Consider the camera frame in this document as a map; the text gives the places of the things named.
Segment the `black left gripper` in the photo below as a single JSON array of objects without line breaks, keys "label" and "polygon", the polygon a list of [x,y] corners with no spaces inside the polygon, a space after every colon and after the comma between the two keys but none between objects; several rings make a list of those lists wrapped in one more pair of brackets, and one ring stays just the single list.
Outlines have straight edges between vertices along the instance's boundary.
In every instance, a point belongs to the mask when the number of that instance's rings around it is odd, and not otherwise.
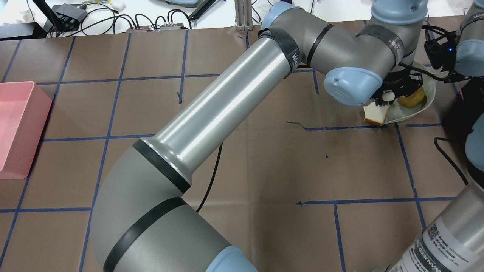
[{"label": "black left gripper", "polygon": [[376,104],[381,104],[382,93],[384,91],[392,91],[395,94],[395,100],[397,100],[401,96],[412,95],[415,91],[417,91],[418,88],[422,86],[422,73],[411,73],[410,70],[390,72],[385,77],[382,86],[375,91],[374,101]]}]

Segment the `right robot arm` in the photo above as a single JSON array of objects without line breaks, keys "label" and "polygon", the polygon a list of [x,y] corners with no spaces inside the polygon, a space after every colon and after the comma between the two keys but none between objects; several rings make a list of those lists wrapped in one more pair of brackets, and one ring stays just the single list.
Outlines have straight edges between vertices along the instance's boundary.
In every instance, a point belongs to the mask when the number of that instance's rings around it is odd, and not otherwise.
[{"label": "right robot arm", "polygon": [[[483,87],[483,1],[474,0],[458,31],[455,71],[470,76],[463,91]],[[472,180],[387,268],[376,272],[483,271],[483,114],[465,141]]]}]

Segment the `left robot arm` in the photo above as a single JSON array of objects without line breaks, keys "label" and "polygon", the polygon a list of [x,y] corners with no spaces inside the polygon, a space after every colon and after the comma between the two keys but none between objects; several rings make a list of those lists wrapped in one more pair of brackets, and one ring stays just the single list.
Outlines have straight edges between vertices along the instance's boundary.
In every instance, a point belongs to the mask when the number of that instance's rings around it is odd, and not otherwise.
[{"label": "left robot arm", "polygon": [[375,0],[356,36],[281,1],[256,42],[155,136],[126,150],[92,212],[104,272],[255,272],[182,196],[192,175],[259,103],[303,62],[325,74],[344,105],[365,104],[416,50],[426,0]]}]

